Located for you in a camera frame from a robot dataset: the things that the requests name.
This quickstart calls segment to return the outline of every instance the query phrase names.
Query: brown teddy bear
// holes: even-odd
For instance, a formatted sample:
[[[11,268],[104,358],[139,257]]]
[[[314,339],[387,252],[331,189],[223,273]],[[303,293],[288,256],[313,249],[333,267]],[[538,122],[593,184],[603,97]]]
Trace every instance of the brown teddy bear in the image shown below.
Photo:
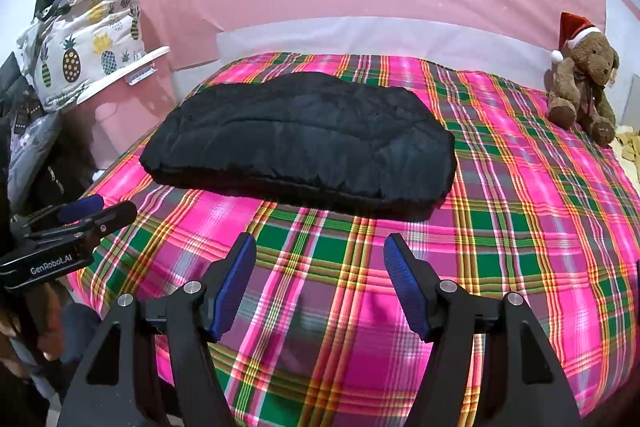
[[[576,121],[600,146],[616,136],[613,113],[604,86],[615,79],[620,59],[604,34],[585,17],[562,12],[559,49],[564,45],[570,55],[551,53],[558,64],[548,95],[546,117],[563,129]]]

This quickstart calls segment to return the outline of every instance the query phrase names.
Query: black jacket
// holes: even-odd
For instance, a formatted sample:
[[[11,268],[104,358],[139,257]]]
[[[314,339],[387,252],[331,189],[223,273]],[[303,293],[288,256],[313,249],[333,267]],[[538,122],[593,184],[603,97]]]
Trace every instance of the black jacket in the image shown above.
[[[140,158],[160,184],[423,219],[450,191],[453,135],[414,93],[291,73],[185,100]]]

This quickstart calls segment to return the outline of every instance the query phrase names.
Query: bed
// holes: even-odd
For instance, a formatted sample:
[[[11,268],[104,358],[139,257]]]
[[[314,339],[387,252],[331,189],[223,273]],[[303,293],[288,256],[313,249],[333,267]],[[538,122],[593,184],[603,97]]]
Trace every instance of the bed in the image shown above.
[[[545,94],[479,71],[372,55],[271,53],[233,62],[217,82],[322,71],[413,90],[456,138],[452,191],[428,222],[156,185],[138,158],[147,137],[92,187],[133,201],[129,228],[69,276],[102,316],[116,297],[165,295],[254,235],[257,264],[232,329],[210,352],[240,423],[399,426],[430,353],[402,315],[382,246],[400,232],[441,278],[471,293],[523,293],[549,336],[580,412],[629,377],[636,353],[640,198],[610,150],[544,118]],[[482,363],[474,340],[460,425],[473,423]],[[171,382],[164,337],[160,375]]]

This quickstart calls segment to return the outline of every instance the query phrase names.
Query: pineapple print fabric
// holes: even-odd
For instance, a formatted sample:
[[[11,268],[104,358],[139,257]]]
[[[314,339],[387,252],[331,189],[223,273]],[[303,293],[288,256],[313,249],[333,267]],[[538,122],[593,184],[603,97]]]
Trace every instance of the pineapple print fabric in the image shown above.
[[[73,103],[92,82],[145,53],[141,11],[140,0],[68,0],[67,9],[34,20],[18,39],[18,53],[46,111]],[[36,34],[36,44],[26,45]]]

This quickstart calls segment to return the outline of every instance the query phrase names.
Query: santa hat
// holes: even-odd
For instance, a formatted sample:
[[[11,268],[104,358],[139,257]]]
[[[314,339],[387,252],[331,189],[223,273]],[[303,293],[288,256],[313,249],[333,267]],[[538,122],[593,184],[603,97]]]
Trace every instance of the santa hat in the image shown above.
[[[587,17],[580,17],[572,13],[562,12],[560,16],[560,39],[558,49],[551,52],[551,61],[555,64],[564,60],[561,50],[566,44],[570,50],[575,48],[588,34],[601,33]]]

